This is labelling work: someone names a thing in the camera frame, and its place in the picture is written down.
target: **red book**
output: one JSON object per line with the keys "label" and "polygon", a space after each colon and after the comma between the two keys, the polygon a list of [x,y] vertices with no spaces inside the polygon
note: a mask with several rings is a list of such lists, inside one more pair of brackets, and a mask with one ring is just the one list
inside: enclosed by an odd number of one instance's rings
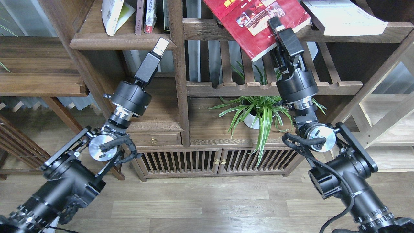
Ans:
{"label": "red book", "polygon": [[299,31],[311,17],[297,0],[204,0],[240,47],[257,61],[276,47],[267,21],[278,16],[285,28]]}

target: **open book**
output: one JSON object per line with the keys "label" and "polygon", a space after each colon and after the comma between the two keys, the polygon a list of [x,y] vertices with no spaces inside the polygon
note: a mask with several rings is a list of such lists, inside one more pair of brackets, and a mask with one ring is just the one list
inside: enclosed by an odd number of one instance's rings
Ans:
{"label": "open book", "polygon": [[312,23],[326,36],[380,35],[387,27],[350,0],[303,1]]}

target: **white book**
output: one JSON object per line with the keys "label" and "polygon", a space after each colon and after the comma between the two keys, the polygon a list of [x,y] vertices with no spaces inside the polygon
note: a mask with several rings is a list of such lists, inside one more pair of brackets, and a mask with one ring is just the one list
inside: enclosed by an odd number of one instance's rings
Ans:
{"label": "white book", "polygon": [[113,36],[134,14],[135,8],[128,5],[124,0],[103,0],[101,12],[106,33]]}
{"label": "white book", "polygon": [[303,1],[303,5],[312,23],[326,36],[380,35],[388,24],[350,0]]}

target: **cabinet door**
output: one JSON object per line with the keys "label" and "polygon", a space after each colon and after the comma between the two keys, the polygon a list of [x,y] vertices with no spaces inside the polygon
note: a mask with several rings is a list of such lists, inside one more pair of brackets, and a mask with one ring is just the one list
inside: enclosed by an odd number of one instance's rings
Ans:
{"label": "cabinet door", "polygon": [[252,149],[223,149],[218,174],[288,174],[302,161],[300,155],[288,147],[265,148],[262,161]]}
{"label": "cabinet door", "polygon": [[189,177],[217,174],[221,149],[141,151],[137,160],[145,178]]}

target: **silver metal disc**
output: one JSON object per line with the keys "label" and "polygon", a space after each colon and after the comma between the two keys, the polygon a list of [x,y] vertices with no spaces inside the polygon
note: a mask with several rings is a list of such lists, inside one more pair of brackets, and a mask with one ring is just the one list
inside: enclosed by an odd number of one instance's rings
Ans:
{"label": "silver metal disc", "polygon": [[108,152],[103,153],[99,149],[99,145],[110,142],[115,138],[115,136],[109,134],[101,134],[94,137],[89,143],[89,154],[91,155],[91,157],[98,161],[107,161],[112,159],[116,154],[118,147],[114,147],[110,149]]}
{"label": "silver metal disc", "polygon": [[327,152],[335,146],[336,143],[336,134],[333,129],[324,125],[317,125],[313,127],[307,136],[308,139],[312,138],[326,138],[325,144],[322,148],[316,148],[315,146],[310,146],[313,150],[318,152]]}

